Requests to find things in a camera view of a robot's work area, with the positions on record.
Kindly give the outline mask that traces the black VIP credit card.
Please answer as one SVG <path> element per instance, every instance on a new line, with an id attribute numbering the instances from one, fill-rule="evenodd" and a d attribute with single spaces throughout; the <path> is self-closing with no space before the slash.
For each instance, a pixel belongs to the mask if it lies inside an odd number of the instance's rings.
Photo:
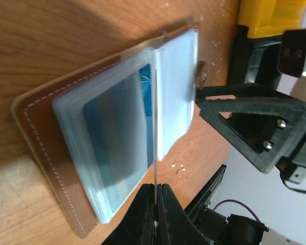
<path id="1" fill-rule="evenodd" d="M 158 185 L 158 75 L 155 69 L 154 81 L 154 233 L 157 232 L 158 218 L 157 218 L 157 185 Z"/>

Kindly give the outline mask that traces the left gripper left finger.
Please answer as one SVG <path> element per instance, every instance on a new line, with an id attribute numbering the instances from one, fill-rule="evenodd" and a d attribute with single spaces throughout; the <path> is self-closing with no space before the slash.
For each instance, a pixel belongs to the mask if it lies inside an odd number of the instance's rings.
<path id="1" fill-rule="evenodd" d="M 143 184 L 120 224 L 103 244 L 152 244 L 154 233 L 153 184 Z"/>

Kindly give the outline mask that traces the brown leather card holder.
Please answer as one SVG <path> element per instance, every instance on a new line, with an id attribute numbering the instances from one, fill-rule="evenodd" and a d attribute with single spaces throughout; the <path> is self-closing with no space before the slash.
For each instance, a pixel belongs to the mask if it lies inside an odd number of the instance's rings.
<path id="1" fill-rule="evenodd" d="M 15 99 L 12 114 L 70 224 L 85 238 L 107 224 L 154 164 L 157 69 L 158 161 L 192 123 L 199 23 L 144 41 Z M 150 64 L 152 124 L 139 69 Z"/>

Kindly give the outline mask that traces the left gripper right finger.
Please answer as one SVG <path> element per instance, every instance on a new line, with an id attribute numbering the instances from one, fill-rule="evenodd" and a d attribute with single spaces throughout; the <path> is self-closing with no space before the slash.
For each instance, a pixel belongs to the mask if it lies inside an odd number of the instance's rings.
<path id="1" fill-rule="evenodd" d="M 168 184 L 157 186 L 156 244 L 208 244 Z"/>

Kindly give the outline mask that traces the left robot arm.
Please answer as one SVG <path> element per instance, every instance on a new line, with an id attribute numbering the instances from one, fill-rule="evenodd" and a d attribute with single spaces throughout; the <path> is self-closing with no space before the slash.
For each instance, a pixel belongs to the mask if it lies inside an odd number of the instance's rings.
<path id="1" fill-rule="evenodd" d="M 168 184 L 143 184 L 104 244 L 297 244 L 263 223 L 203 210 L 194 225 Z"/>

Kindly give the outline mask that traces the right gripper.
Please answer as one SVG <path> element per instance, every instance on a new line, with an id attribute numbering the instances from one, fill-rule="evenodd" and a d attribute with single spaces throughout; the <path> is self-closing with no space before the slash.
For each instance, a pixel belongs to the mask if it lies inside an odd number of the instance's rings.
<path id="1" fill-rule="evenodd" d="M 204 87 L 196 91 L 200 117 L 257 170 L 275 166 L 280 178 L 306 178 L 306 102 L 258 84 Z"/>

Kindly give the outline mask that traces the yellow bin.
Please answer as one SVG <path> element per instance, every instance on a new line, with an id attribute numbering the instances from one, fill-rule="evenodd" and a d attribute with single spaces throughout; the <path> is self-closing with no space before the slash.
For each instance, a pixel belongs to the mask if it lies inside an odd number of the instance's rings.
<path id="1" fill-rule="evenodd" d="M 244 0 L 237 24 L 248 28 L 250 39 L 278 36 L 300 28 L 305 11 L 306 0 Z"/>

